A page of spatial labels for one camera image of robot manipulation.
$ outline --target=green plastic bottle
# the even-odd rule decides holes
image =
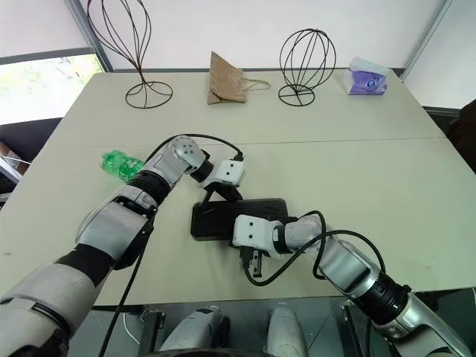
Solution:
[[[122,151],[114,150],[103,154],[103,162],[101,167],[108,173],[128,182],[139,170],[144,163],[138,158],[131,158]]]

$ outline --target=wire sculpture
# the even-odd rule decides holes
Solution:
[[[322,44],[323,59],[317,67],[309,67],[312,64],[312,55],[318,39]],[[332,59],[330,49],[332,49],[334,61],[332,67],[326,68],[326,64],[329,64],[327,57]],[[300,63],[299,67],[293,66],[293,61],[294,64],[296,63],[296,56],[297,63]],[[326,82],[335,69],[334,44],[321,30],[307,28],[294,32],[281,47],[280,68],[286,85],[279,90],[278,97],[290,106],[308,106],[315,99],[314,88]]]
[[[119,4],[119,2],[122,4],[123,10],[126,12],[127,18],[130,20],[130,25],[132,27],[132,38],[134,40],[134,50],[132,51],[131,49],[127,48],[126,44],[124,43],[124,39],[119,36],[115,26],[112,24],[111,18],[104,4],[104,0],[97,0],[96,2],[100,2],[103,25],[107,31],[107,34],[102,34],[97,29],[96,25],[91,19],[90,7],[92,2],[93,0],[88,0],[86,16],[89,26],[94,32],[94,35],[109,50],[126,59],[126,61],[135,68],[141,78],[141,82],[139,84],[133,86],[127,91],[125,96],[127,104],[138,109],[150,109],[156,108],[168,102],[173,94],[172,87],[164,82],[146,80],[142,71],[142,62],[144,61],[144,55],[147,51],[147,47],[149,46],[150,37],[152,34],[152,23],[144,3],[141,0],[133,0],[133,2],[137,2],[137,8],[139,11],[144,13],[144,23],[141,24],[142,26],[138,27],[133,19],[131,7],[129,6],[129,0],[113,2],[114,4]],[[144,30],[143,34],[139,35],[138,28]]]

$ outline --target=white wall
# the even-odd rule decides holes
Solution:
[[[102,21],[93,0],[93,19]],[[126,38],[124,11],[105,1]],[[208,68],[214,50],[241,68],[279,67],[280,47],[303,28],[324,30],[337,49],[337,66],[354,56],[403,68],[441,0],[144,0],[152,19],[145,68]],[[115,69],[131,68],[107,52]]]
[[[64,0],[0,0],[0,57],[82,47]]]
[[[453,0],[405,85],[423,106],[460,109],[476,98],[475,0]]]

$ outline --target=robot leg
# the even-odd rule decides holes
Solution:
[[[217,306],[197,309],[188,315],[165,340],[160,351],[221,347],[217,338],[228,336],[229,319]]]
[[[277,357],[308,357],[306,340],[295,312],[279,303],[269,321],[266,352]]]

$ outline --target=tissue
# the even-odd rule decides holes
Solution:
[[[344,85],[348,94],[382,95],[387,90],[388,68],[365,59],[354,57],[344,72]]]

